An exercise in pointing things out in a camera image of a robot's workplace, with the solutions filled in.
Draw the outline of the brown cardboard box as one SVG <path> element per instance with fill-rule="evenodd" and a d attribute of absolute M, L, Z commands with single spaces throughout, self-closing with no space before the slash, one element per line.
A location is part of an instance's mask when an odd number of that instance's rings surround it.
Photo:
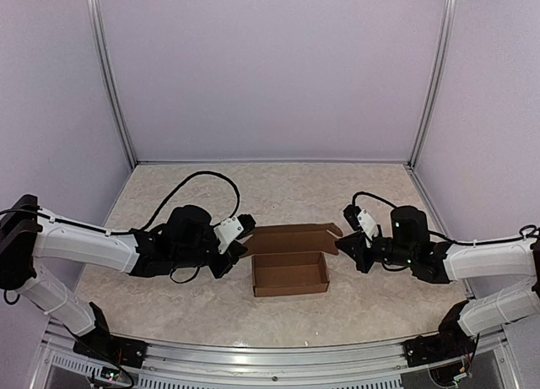
<path fill-rule="evenodd" d="M 326 255 L 338 254 L 334 223 L 257 227 L 246 240 L 256 297 L 321 294 L 330 284 Z"/>

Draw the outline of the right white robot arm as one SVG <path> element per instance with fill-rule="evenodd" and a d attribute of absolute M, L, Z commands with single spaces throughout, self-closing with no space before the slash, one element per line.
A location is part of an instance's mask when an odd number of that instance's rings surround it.
<path fill-rule="evenodd" d="M 391 212 L 392 234 L 355 204 L 343 210 L 353 234 L 336 241 L 357 270 L 368 273 L 375 263 L 392 270 L 410 270 L 428 284 L 450 284 L 469 278 L 521 275 L 523 279 L 497 293 L 454 305 L 440 324 L 431 343 L 434 354 L 450 358 L 465 337 L 502 324 L 519 321 L 539 312 L 539 235 L 532 230 L 501 240 L 458 242 L 440 236 L 432 240 L 426 214 L 413 207 Z"/>

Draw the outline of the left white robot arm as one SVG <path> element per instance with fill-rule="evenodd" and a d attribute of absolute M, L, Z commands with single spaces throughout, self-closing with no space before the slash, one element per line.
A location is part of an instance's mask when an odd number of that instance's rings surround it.
<path fill-rule="evenodd" d="M 204 209 L 175 208 L 151 230 L 120 231 L 66 219 L 22 196 L 1 212 L 1 288 L 34 303 L 60 321 L 100 359 L 117 352 L 100 310 L 79 299 L 44 265 L 47 258 L 106 267 L 135 278 L 170 276 L 181 268 L 208 267 L 222 278 L 247 249 L 241 239 L 256 222 L 250 214 L 211 223 Z"/>

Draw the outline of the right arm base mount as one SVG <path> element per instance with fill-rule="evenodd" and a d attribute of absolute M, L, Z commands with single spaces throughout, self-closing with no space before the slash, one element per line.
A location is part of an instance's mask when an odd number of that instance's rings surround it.
<path fill-rule="evenodd" d="M 409 367 L 427 365 L 471 354 L 476 339 L 459 326 L 460 313 L 467 300 L 454 305 L 440 322 L 435 334 L 406 340 L 402 346 Z"/>

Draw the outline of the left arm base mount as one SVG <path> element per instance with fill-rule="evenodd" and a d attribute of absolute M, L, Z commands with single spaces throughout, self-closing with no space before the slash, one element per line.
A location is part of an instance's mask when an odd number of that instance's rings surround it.
<path fill-rule="evenodd" d="M 101 308 L 93 302 L 89 306 L 94 315 L 94 328 L 82 336 L 75 335 L 73 351 L 112 365 L 141 369 L 149 344 L 111 334 Z"/>

